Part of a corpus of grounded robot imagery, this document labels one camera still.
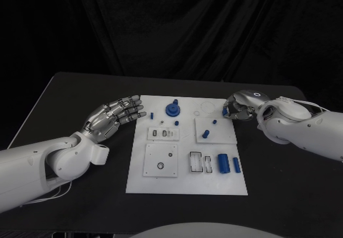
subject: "white wire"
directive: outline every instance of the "white wire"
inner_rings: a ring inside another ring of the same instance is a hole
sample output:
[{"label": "white wire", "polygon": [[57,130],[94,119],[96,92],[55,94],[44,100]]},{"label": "white wire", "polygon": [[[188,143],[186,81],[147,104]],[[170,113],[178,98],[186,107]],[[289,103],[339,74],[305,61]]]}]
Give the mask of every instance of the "white wire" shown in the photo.
[{"label": "white wire", "polygon": [[61,192],[61,187],[60,187],[60,192],[58,192],[52,197],[34,200],[34,201],[31,201],[31,202],[26,202],[23,205],[32,204],[32,203],[38,203],[38,202],[45,202],[45,201],[48,201],[48,200],[51,200],[51,199],[55,199],[55,198],[62,197],[62,196],[70,192],[71,187],[72,187],[72,181],[71,181],[70,188],[68,188],[68,190],[67,190],[67,192],[65,192],[64,194],[61,194],[60,196],[57,196],[57,195],[60,194],[60,192]]},{"label": "white wire", "polygon": [[320,107],[320,105],[316,104],[316,103],[312,103],[312,102],[307,102],[307,101],[302,101],[302,100],[294,100],[294,99],[292,99],[292,98],[286,98],[286,99],[289,99],[289,100],[292,100],[292,101],[294,101],[294,102],[297,102],[297,103],[309,104],[309,105],[312,105],[312,106],[320,108],[320,111],[326,110],[326,111],[330,112],[330,110],[328,110],[326,108]]}]

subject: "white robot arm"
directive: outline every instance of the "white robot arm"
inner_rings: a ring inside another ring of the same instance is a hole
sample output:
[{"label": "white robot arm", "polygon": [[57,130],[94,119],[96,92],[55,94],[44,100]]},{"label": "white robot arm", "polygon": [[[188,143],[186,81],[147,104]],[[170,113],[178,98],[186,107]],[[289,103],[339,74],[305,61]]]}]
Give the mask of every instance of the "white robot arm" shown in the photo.
[{"label": "white robot arm", "polygon": [[[91,113],[83,130],[62,137],[0,151],[0,213],[77,179],[90,163],[104,165],[109,148],[98,144],[117,132],[120,125],[147,113],[139,96],[104,104]],[[47,178],[45,166],[55,176]]]},{"label": "white robot arm", "polygon": [[[299,103],[317,104],[270,97],[257,91],[243,90],[235,93],[224,105],[224,116],[230,119],[251,120],[257,114],[258,129],[279,144],[290,142],[333,160],[343,161],[343,114],[323,112],[312,114]],[[234,105],[238,113],[228,113]]]}]

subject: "black backdrop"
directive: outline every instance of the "black backdrop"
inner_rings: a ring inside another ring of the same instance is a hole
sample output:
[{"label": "black backdrop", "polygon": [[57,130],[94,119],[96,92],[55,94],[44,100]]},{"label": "black backdrop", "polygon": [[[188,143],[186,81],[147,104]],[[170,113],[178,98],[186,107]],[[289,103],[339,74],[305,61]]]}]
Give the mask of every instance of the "black backdrop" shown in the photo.
[{"label": "black backdrop", "polygon": [[0,149],[60,71],[294,85],[343,111],[341,0],[9,0],[0,13]]}]

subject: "blue part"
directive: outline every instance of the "blue part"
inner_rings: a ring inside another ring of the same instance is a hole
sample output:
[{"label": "blue part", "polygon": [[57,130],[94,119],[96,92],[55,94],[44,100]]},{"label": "blue part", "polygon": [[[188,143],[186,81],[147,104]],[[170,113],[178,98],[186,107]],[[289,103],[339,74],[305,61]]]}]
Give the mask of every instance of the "blue part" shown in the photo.
[{"label": "blue part", "polygon": [[222,174],[228,174],[231,172],[231,166],[230,166],[230,159],[227,154],[218,155],[218,164],[219,164],[219,172]]},{"label": "blue part", "polygon": [[178,99],[175,99],[173,103],[166,107],[166,113],[170,117],[176,117],[181,114],[181,107],[178,104]]},{"label": "blue part", "polygon": [[241,173],[241,168],[240,168],[240,162],[238,162],[238,158],[234,158],[234,165],[235,165],[235,171],[237,173]]},{"label": "blue part", "polygon": [[228,114],[228,109],[224,108],[224,116]]},{"label": "blue part", "polygon": [[202,135],[202,138],[205,138],[205,139],[207,139],[207,138],[208,138],[208,136],[209,136],[209,130],[207,130],[207,131],[205,131],[205,133],[204,133],[204,135]]}]

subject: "rectangular slot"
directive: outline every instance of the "rectangular slot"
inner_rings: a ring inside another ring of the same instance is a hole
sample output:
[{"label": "rectangular slot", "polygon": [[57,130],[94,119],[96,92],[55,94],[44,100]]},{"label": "rectangular slot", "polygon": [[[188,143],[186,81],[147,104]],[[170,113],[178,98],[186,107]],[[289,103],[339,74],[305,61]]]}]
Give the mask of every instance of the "rectangular slot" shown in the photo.
[{"label": "rectangular slot", "polygon": [[179,141],[179,128],[150,127],[149,140]]},{"label": "rectangular slot", "polygon": [[189,162],[191,162],[191,172],[202,173],[202,153],[201,152],[191,152],[189,154]]},{"label": "rectangular slot", "polygon": [[212,166],[211,166],[211,156],[205,156],[205,172],[208,173],[208,174],[211,174],[212,173]]}]

